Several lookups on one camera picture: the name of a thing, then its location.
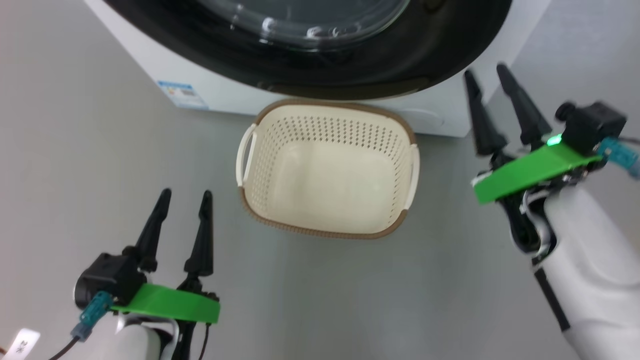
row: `washing machine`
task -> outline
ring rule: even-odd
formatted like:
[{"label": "washing machine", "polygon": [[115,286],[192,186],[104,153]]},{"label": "washing machine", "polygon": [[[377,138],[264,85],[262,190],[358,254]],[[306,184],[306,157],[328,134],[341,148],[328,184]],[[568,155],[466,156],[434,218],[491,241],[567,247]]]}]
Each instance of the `washing machine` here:
[{"label": "washing machine", "polygon": [[285,98],[362,102],[465,136],[461,72],[488,99],[550,0],[86,0],[176,106],[256,115]]}]

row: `black washing machine door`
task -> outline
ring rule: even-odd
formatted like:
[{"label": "black washing machine door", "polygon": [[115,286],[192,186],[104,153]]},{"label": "black washing machine door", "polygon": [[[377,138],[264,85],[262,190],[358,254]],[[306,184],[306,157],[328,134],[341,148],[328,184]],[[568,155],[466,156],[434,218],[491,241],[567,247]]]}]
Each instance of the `black washing machine door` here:
[{"label": "black washing machine door", "polygon": [[471,64],[511,0],[105,0],[177,54],[264,90],[410,94]]}]

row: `white handle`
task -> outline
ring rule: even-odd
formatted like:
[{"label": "white handle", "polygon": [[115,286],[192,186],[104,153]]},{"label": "white handle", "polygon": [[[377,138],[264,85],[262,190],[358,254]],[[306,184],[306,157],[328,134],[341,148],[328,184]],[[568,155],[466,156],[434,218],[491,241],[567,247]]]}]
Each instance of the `white handle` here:
[{"label": "white handle", "polygon": [[420,151],[418,150],[418,144],[411,144],[412,164],[411,164],[411,183],[409,184],[409,193],[406,196],[406,202],[404,209],[408,210],[413,203],[413,197],[415,191],[418,188],[418,177],[420,176]]},{"label": "white handle", "polygon": [[[249,175],[249,166],[251,165],[251,159],[253,158],[253,148],[255,147],[255,139],[257,135],[255,132],[255,124],[252,124],[245,132],[240,141],[240,147],[238,147],[238,155],[236,157],[236,182],[238,183],[238,187],[244,186],[244,182],[246,181]],[[244,174],[242,165],[244,162],[244,154],[246,152],[246,146],[249,144],[249,139],[251,141],[251,149],[249,149],[249,157],[246,160],[246,167],[244,168]]]}]

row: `beige plastic basket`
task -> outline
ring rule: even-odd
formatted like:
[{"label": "beige plastic basket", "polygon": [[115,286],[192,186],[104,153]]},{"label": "beige plastic basket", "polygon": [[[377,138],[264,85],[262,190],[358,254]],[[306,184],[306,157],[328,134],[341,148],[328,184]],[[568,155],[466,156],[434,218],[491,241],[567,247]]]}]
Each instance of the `beige plastic basket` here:
[{"label": "beige plastic basket", "polygon": [[236,180],[258,221],[317,236],[373,239],[404,220],[419,167],[415,135],[399,115],[286,100],[267,107],[247,129]]}]

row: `green light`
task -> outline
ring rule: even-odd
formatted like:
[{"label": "green light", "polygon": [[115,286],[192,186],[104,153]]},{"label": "green light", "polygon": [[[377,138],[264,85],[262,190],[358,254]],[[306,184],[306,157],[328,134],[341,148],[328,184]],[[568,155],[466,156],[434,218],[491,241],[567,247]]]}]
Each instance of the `green light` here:
[{"label": "green light", "polygon": [[549,140],[547,140],[547,146],[557,145],[560,143],[561,140],[562,140],[562,134],[551,136]]}]

